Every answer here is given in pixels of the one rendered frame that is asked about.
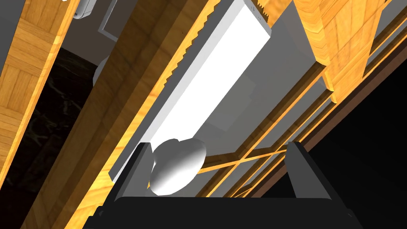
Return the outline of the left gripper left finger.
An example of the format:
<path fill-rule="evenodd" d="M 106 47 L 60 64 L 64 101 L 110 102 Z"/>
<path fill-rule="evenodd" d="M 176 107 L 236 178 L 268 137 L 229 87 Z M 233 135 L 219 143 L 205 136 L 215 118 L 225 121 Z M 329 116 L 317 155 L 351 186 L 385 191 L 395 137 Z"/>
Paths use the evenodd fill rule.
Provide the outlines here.
<path fill-rule="evenodd" d="M 144 196 L 154 165 L 150 143 L 140 143 L 125 164 L 114 184 L 114 200 Z"/>

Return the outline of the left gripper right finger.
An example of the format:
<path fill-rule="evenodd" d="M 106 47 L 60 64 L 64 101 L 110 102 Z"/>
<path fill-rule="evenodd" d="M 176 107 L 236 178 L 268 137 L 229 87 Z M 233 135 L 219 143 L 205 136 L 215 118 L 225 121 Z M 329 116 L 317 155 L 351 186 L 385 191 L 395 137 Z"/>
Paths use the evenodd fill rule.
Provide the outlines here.
<path fill-rule="evenodd" d="M 284 159 L 297 198 L 332 199 L 324 175 L 300 142 L 289 142 Z"/>

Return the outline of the white round door knob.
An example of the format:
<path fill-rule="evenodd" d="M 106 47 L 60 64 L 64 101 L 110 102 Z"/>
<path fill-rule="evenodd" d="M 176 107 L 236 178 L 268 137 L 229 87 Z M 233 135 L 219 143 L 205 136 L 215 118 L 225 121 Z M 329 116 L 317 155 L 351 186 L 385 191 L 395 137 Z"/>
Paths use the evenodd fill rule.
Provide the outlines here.
<path fill-rule="evenodd" d="M 154 166 L 149 179 L 151 191 L 158 196 L 171 195 L 183 189 L 198 174 L 206 158 L 201 140 L 169 139 L 154 151 Z"/>

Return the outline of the grey wood-framed door leaf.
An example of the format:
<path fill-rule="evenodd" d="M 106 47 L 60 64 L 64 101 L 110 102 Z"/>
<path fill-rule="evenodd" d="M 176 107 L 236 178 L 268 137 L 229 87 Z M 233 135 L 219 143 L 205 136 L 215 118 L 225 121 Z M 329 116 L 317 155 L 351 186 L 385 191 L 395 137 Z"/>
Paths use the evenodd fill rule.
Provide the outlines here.
<path fill-rule="evenodd" d="M 305 41 L 305 32 L 300 27 L 299 15 L 295 10 L 294 2 L 291 2 L 271 28 L 271 38 L 265 47 L 257 54 L 194 135 L 205 142 L 209 151 L 208 155 L 220 155 L 236 151 L 295 83 L 308 70 L 311 70 L 311 62 L 315 59 L 310 57 L 311 47 Z M 156 102 L 159 102 L 157 106 L 153 106 L 149 110 L 149 112 L 152 111 L 151 115 L 154 117 L 158 112 L 158 105 L 162 105 L 163 99 L 168 97 L 169 90 L 174 87 L 170 83 L 175 83 L 175 77 L 171 78 L 172 76 L 157 98 Z M 322 79 L 311 86 L 304 97 L 282 118 L 281 123 L 277 124 L 255 147 L 255 150 L 268 148 L 276 143 L 283 132 L 293 124 L 294 119 L 305 111 L 306 106 L 311 105 L 312 100 L 316 100 L 317 96 L 322 94 L 324 87 Z M 116 181 L 115 177 L 119 175 L 119 167 L 124 166 L 124 159 L 127 159 L 125 157 L 130 157 L 130 150 L 134 150 L 140 142 L 143 142 L 141 141 L 144 140 L 142 134 L 147 130 L 148 124 L 151 124 L 153 116 L 147 115 L 149 119 L 141 123 L 109 171 L 109 177 L 113 182 Z M 249 170 L 249 165 L 254 165 L 258 160 L 260 159 L 241 163 L 210 197 L 225 196 L 243 174 Z M 171 196 L 197 195 L 204 184 L 218 171 L 219 169 L 215 169 L 198 175 L 185 188 Z"/>

